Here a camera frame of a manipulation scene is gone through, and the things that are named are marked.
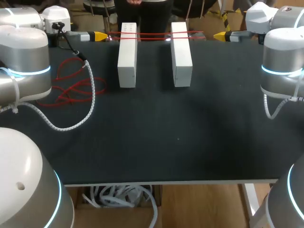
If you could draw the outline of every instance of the black table surface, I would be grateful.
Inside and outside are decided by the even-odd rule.
[[[303,154],[304,105],[288,103],[267,119],[260,90],[263,47],[255,42],[193,41],[191,87],[173,85],[171,49],[165,42],[138,44],[136,88],[120,89],[118,43],[75,44],[95,77],[107,82],[90,119],[78,129],[56,132],[31,109],[0,116],[41,149],[64,184],[142,181],[277,179]],[[50,49],[51,73],[73,55]],[[61,75],[79,69],[70,62]],[[88,77],[55,82],[64,88]],[[97,89],[103,85],[96,81]],[[53,90],[44,102],[60,94]],[[278,99],[270,99],[274,111]],[[76,124],[90,102],[46,108],[58,127]]]

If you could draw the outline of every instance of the black cable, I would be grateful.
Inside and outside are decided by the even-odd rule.
[[[58,30],[58,33],[57,33],[57,35],[56,35],[57,47],[59,47],[59,48],[61,48],[61,49],[64,49],[64,50],[70,51],[71,49],[66,48],[66,47],[62,47],[62,46],[59,45],[59,35],[60,35],[60,31]]]
[[[70,44],[70,41],[68,41],[66,35],[64,34],[64,32],[62,31],[62,28],[59,29],[59,32],[61,32],[61,34],[63,35],[63,37],[66,39],[68,46],[70,47],[70,49],[77,54],[78,51],[76,51],[75,49],[73,49],[72,45]]]
[[[58,30],[58,33],[57,33],[57,42],[58,42],[59,35],[60,35],[60,33],[61,33],[61,34],[63,35],[63,37],[66,39],[67,44],[68,44],[68,46],[70,47],[70,50],[73,51],[74,54],[77,55],[79,58],[81,58],[83,61],[86,61],[86,57],[85,57],[81,52],[76,51],[76,50],[72,47],[72,45],[70,44],[70,41],[67,39],[66,35],[65,35],[64,32],[62,31],[62,28],[63,28],[64,26],[65,26],[65,25],[64,25],[64,23],[62,23],[62,22],[58,22],[58,24],[57,24],[57,23],[53,23],[53,24],[52,24],[52,28]],[[59,46],[59,45],[58,45],[58,47],[60,47],[60,48],[62,48],[62,49],[64,49],[64,50],[68,50],[67,48],[61,47],[61,46]]]

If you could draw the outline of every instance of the black pants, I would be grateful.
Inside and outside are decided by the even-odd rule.
[[[121,31],[123,22],[139,23],[141,19],[141,33],[163,33],[166,31],[173,0],[161,2],[142,2],[140,5],[131,5],[127,0],[114,0],[118,16],[118,30]],[[163,36],[148,35],[147,38]]]

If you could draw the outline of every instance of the white foam block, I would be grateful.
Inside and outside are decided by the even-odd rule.
[[[187,31],[185,22],[171,23],[171,32],[184,31]],[[171,54],[174,85],[175,87],[188,87],[191,84],[192,76],[192,58],[188,33],[173,33],[172,37],[173,39],[171,39]]]
[[[136,23],[123,23],[122,32],[136,33]],[[119,56],[118,56],[118,76],[121,88],[135,88],[136,84],[136,60],[137,60],[137,35],[121,34]]]

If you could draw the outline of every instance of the red cable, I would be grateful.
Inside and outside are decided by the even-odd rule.
[[[68,79],[68,78],[72,78],[74,76],[76,76],[77,74],[79,74],[84,68],[82,67],[81,69],[79,69],[78,71],[68,75],[68,76],[65,76],[65,77],[60,77],[60,70],[61,68],[68,62],[72,61],[72,60],[77,60],[77,61],[80,61],[82,63],[82,65],[84,66],[84,61],[79,59],[79,58],[68,58],[66,59],[65,61],[63,61],[59,67],[58,67],[58,70],[57,70],[57,77],[52,80],[52,81],[59,81],[59,80],[64,80],[64,79]],[[102,94],[105,92],[106,90],[106,81],[100,77],[94,77],[94,80],[97,80],[97,81],[102,81],[104,84],[105,84],[105,88],[100,90],[100,91],[97,91],[95,92],[96,95],[98,94]],[[72,86],[70,86],[68,89],[63,89],[59,86],[56,86],[56,85],[53,85],[52,88],[54,89],[58,89],[58,90],[61,90],[62,93],[58,96],[58,98],[55,100],[55,103],[53,104],[44,104],[44,103],[41,103],[41,102],[37,102],[37,104],[41,105],[41,106],[44,106],[44,107],[55,107],[55,106],[60,106],[60,105],[65,105],[65,104],[73,104],[73,102],[86,102],[86,101],[91,101],[92,100],[92,97],[89,97],[89,98],[86,98],[86,99],[73,99],[69,96],[68,92],[70,91],[74,91],[76,93],[79,93],[79,94],[84,94],[84,95],[92,95],[92,92],[86,92],[86,91],[82,91],[82,90],[79,90],[79,89],[76,89],[77,87],[79,86],[91,86],[91,82],[90,82],[90,78],[86,78],[86,79],[83,79],[75,84],[73,84]]]
[[[163,32],[163,33],[141,33],[141,32],[108,32],[109,34],[137,34],[137,35],[171,35],[173,33],[197,33],[203,31]]]
[[[82,68],[80,68],[78,71],[76,71],[76,72],[74,72],[74,73],[72,73],[72,74],[70,74],[70,75],[68,75],[68,76],[60,77],[59,72],[60,72],[61,68],[62,68],[66,63],[68,63],[68,62],[70,62],[70,61],[72,61],[72,60],[80,61],[80,62],[82,63]],[[57,77],[53,80],[53,82],[59,81],[59,80],[64,80],[64,79],[71,78],[71,77],[74,77],[74,76],[78,75],[81,71],[84,70],[84,68],[83,68],[84,65],[85,65],[84,61],[82,61],[82,59],[80,59],[80,58],[74,57],[74,58],[68,58],[68,59],[66,59],[65,61],[63,61],[63,62],[59,65],[58,70],[57,70]]]
[[[206,39],[206,37],[175,37],[175,38],[132,38],[132,37],[111,37],[113,40],[120,40],[120,39],[139,39],[139,40],[166,40],[166,39]]]

